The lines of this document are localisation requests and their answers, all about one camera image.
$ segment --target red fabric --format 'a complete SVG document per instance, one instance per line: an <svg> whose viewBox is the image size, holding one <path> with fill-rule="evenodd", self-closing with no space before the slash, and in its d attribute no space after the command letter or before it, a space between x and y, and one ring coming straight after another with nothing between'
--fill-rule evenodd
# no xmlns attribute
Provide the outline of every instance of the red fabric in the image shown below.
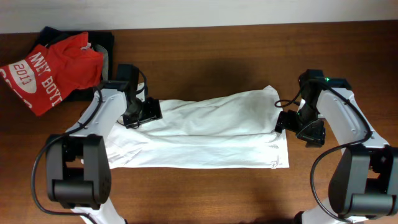
<svg viewBox="0 0 398 224"><path fill-rule="evenodd" d="M42 45L19 62L0 68L0 76L37 115L59 104L72 90L100 83L103 54L82 50L88 33L71 36L46 49Z"/></svg>

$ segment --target white backdrop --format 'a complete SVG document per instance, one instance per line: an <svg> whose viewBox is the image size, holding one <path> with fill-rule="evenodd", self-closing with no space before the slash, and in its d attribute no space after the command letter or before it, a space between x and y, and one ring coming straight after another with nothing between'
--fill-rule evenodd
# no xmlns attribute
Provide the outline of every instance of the white backdrop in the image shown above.
<svg viewBox="0 0 398 224"><path fill-rule="evenodd" d="M0 33L398 19L398 0L0 0Z"/></svg>

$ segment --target white cloth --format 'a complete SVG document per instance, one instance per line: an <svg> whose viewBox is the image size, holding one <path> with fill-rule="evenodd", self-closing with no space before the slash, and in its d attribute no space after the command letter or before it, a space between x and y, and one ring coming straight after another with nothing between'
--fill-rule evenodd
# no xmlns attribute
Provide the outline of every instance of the white cloth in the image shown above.
<svg viewBox="0 0 398 224"><path fill-rule="evenodd" d="M163 118L126 129L115 124L105 142L110 168L288 168L282 111L271 86L200 102L164 100Z"/></svg>

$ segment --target wooden table top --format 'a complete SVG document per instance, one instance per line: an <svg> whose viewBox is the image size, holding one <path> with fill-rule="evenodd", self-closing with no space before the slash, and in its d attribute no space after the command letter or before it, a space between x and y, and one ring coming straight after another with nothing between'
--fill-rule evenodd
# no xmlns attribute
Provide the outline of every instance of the wooden table top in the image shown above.
<svg viewBox="0 0 398 224"><path fill-rule="evenodd" d="M205 100L273 86L282 99L299 89L308 68L346 78L375 130L398 146L398 21L281 24L187 29L114 30L114 65L133 63L148 77L150 96ZM24 58L37 34L0 35L0 65ZM62 103L36 117L0 81L0 220L2 223L83 223L42 213L30 194L30 172L51 133L75 123L87 102ZM337 145L326 125L321 149L287 133L289 169L115 169L111 199L129 223L239 223L292 218L315 206L309 173L315 158ZM321 198L341 154L321 161ZM47 199L44 160L37 174ZM387 217L369 223L397 223Z"/></svg>

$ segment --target white oval logo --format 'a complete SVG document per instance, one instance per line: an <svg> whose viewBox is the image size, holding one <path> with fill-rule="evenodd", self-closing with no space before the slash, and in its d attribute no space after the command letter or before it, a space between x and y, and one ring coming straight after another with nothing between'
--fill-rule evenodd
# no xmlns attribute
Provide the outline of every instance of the white oval logo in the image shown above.
<svg viewBox="0 0 398 224"><path fill-rule="evenodd" d="M15 83L27 93L36 92L35 73L25 60L8 65Z"/></svg>

